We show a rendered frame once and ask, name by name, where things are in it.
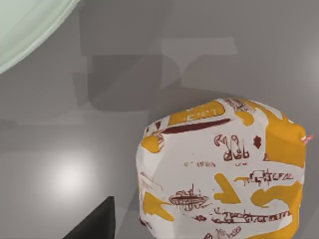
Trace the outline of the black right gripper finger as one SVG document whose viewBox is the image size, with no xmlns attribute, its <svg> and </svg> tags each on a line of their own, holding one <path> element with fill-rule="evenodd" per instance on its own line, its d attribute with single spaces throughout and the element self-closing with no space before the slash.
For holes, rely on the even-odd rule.
<svg viewBox="0 0 319 239">
<path fill-rule="evenodd" d="M 63 239 L 115 239 L 115 197 L 107 197 Z"/>
</svg>

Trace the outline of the white and yellow wrapped burger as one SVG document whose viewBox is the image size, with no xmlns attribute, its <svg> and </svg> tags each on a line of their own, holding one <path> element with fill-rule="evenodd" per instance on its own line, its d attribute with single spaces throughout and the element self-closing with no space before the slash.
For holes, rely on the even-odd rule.
<svg viewBox="0 0 319 239">
<path fill-rule="evenodd" d="M 136 154 L 140 222 L 155 239 L 292 239 L 311 138 L 247 99 L 157 120 Z"/>
</svg>

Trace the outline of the pale green plate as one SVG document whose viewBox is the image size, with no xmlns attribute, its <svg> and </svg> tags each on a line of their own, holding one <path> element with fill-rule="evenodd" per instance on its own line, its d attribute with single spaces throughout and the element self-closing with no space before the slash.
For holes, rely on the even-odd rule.
<svg viewBox="0 0 319 239">
<path fill-rule="evenodd" d="M 47 40 L 81 0 L 0 0 L 0 74 Z"/>
</svg>

